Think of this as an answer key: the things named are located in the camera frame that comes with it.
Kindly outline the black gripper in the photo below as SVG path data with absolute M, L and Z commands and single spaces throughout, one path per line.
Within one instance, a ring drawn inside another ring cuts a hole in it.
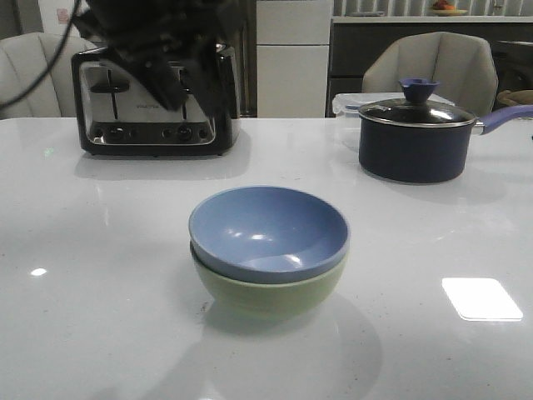
M 88 1 L 72 20 L 166 110 L 185 103 L 187 88 L 207 117 L 221 110 L 216 44 L 242 25 L 237 1 Z

